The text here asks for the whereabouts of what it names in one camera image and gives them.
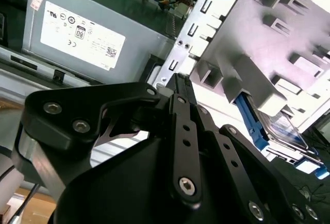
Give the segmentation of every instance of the screw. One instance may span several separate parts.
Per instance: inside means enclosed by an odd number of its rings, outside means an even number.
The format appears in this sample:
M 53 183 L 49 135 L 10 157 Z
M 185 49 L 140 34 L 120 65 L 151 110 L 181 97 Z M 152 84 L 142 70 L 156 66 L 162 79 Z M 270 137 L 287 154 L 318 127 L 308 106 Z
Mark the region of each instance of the screw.
M 303 220 L 304 219 L 304 214 L 303 212 L 301 212 L 301 210 L 296 206 L 293 205 L 292 209 L 294 210 L 294 212 Z
M 315 213 L 315 211 L 308 205 L 306 205 L 306 210 L 307 210 L 307 213 L 309 213 L 309 215 L 311 217 L 313 217 L 315 220 L 318 219 L 318 215 Z
M 147 89 L 146 90 L 149 94 L 151 94 L 151 95 L 156 95 L 156 93 L 155 93 L 155 91 L 154 90 L 152 90 L 152 89 Z
M 249 209 L 254 217 L 257 218 L 257 220 L 263 221 L 263 212 L 261 208 L 254 202 L 249 202 Z
M 200 107 L 200 108 L 201 108 L 201 111 L 202 111 L 204 114 L 208 114 L 207 109 L 205 109 L 204 107 Z
M 73 126 L 73 129 L 75 131 L 77 131 L 78 133 L 86 133 L 86 132 L 88 132 L 91 129 L 91 127 L 88 124 L 88 122 L 83 121 L 83 120 L 76 120 L 76 121 L 74 121 L 73 124 L 72 124 L 72 126 Z
M 52 115 L 56 115 L 62 112 L 62 107 L 59 104 L 53 102 L 45 103 L 43 105 L 43 109 L 45 112 Z
M 179 185 L 182 191 L 188 195 L 192 196 L 195 194 L 195 186 L 193 182 L 188 178 L 180 178 Z
M 179 100 L 179 102 L 181 102 L 181 103 L 183 103 L 183 104 L 186 102 L 186 100 L 184 100 L 184 99 L 181 98 L 181 97 L 178 97 L 177 99 Z
M 232 132 L 234 135 L 237 134 L 236 129 L 234 129 L 233 127 L 229 127 L 229 130 L 230 130 L 230 132 Z

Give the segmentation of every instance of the power supply label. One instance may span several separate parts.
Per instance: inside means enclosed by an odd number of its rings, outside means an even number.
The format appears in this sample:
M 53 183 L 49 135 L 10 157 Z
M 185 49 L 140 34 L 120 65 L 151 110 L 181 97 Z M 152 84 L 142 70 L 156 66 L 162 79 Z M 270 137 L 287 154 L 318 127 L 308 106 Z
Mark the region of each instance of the power supply label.
M 125 37 L 47 1 L 40 42 L 110 70 L 117 63 Z

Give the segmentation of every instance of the hard drive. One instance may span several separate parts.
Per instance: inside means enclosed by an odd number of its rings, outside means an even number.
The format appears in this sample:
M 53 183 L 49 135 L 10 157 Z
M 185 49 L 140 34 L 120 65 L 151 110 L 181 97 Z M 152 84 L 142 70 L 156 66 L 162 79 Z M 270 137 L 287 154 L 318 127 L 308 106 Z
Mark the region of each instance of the hard drive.
M 249 95 L 246 96 L 246 99 L 249 102 L 253 113 L 260 121 L 268 139 L 274 142 L 285 143 L 286 145 L 303 152 L 308 151 L 314 153 L 309 150 L 307 143 L 299 134 L 298 130 L 292 125 L 289 117 L 285 113 L 280 111 L 276 116 L 270 117 L 258 111 Z

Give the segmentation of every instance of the mounting hole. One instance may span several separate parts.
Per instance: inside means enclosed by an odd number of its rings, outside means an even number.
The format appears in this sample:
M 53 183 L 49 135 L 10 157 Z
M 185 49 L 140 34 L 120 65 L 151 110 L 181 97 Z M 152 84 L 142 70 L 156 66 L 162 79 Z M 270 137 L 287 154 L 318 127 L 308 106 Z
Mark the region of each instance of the mounting hole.
M 187 141 L 187 140 L 184 140 L 184 144 L 185 144 L 187 147 L 190 147 L 190 146 L 191 146 L 190 142 Z
M 181 97 L 178 97 L 177 99 L 179 100 L 179 102 L 181 102 L 181 103 L 183 103 L 183 104 L 186 102 L 186 100 L 184 100 L 184 99 L 181 98 Z
M 154 90 L 152 90 L 152 89 L 147 89 L 146 90 L 150 95 L 156 95 L 156 93 L 155 93 L 155 91 Z
M 188 126 L 186 126 L 186 125 L 184 125 L 184 129 L 185 129 L 186 131 L 190 131 L 190 128 L 189 128 Z
M 234 167 L 238 167 L 238 164 L 236 163 L 236 161 L 231 161 L 231 163 Z

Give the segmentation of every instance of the barcode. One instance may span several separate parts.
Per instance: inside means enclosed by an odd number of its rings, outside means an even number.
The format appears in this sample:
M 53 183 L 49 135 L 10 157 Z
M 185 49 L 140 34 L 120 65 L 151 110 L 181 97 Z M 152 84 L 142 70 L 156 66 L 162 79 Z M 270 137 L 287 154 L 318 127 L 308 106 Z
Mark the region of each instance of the barcode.
M 117 54 L 117 50 L 114 50 L 111 47 L 107 48 L 107 54 L 106 54 L 107 56 L 109 56 L 111 58 L 115 58 L 116 54 Z

